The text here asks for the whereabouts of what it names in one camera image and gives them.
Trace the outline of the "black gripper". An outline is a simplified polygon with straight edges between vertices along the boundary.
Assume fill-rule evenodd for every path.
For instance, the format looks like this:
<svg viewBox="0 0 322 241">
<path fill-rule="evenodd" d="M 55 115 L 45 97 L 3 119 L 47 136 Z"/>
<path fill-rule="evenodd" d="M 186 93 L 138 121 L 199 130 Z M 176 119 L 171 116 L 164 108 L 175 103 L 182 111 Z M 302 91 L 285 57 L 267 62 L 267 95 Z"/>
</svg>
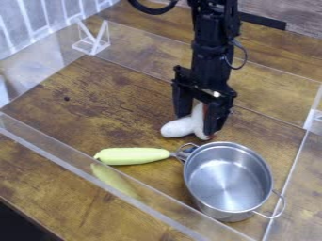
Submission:
<svg viewBox="0 0 322 241">
<path fill-rule="evenodd" d="M 232 101 L 235 90 L 227 80 L 231 71 L 234 47 L 228 45 L 206 46 L 192 42 L 191 68 L 174 67 L 172 102 L 175 115 L 182 118 L 191 114 L 192 101 L 204 103 L 204 134 L 214 135 L 222 130 Z"/>
</svg>

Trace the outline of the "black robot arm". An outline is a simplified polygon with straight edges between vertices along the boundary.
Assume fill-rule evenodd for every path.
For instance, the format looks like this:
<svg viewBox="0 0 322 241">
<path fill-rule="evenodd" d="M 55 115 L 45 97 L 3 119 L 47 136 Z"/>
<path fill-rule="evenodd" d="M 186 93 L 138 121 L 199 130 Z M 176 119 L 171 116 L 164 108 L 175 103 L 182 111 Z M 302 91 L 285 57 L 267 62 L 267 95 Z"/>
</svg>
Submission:
<svg viewBox="0 0 322 241">
<path fill-rule="evenodd" d="M 238 94 L 228 86 L 234 39 L 240 34 L 238 0 L 188 0 L 195 37 L 191 68 L 174 68 L 175 114 L 191 117 L 195 135 L 210 139 L 223 128 Z"/>
</svg>

